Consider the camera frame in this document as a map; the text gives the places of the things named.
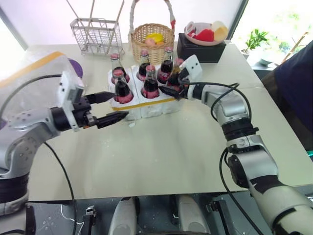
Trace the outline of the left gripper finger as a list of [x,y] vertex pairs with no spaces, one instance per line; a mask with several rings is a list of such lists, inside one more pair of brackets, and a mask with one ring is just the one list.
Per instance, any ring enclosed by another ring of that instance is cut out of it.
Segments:
[[104,103],[114,97],[115,97],[115,93],[111,93],[111,92],[99,92],[99,93],[89,94],[85,96],[85,98],[88,100],[90,104]]
[[128,111],[115,111],[107,114],[104,117],[96,119],[96,126],[98,129],[113,125],[123,120],[129,114]]

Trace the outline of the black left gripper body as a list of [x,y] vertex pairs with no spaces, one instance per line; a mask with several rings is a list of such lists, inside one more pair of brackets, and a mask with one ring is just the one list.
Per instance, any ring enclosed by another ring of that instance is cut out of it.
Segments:
[[82,96],[77,103],[73,104],[72,111],[79,128],[88,128],[96,125],[96,117],[91,113],[92,102],[87,96]]

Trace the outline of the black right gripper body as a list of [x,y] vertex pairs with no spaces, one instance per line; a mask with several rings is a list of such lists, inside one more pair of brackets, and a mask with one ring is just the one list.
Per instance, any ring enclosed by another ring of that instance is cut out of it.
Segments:
[[187,98],[187,93],[189,89],[189,72],[187,69],[183,69],[178,75],[179,82],[179,93],[178,99]]

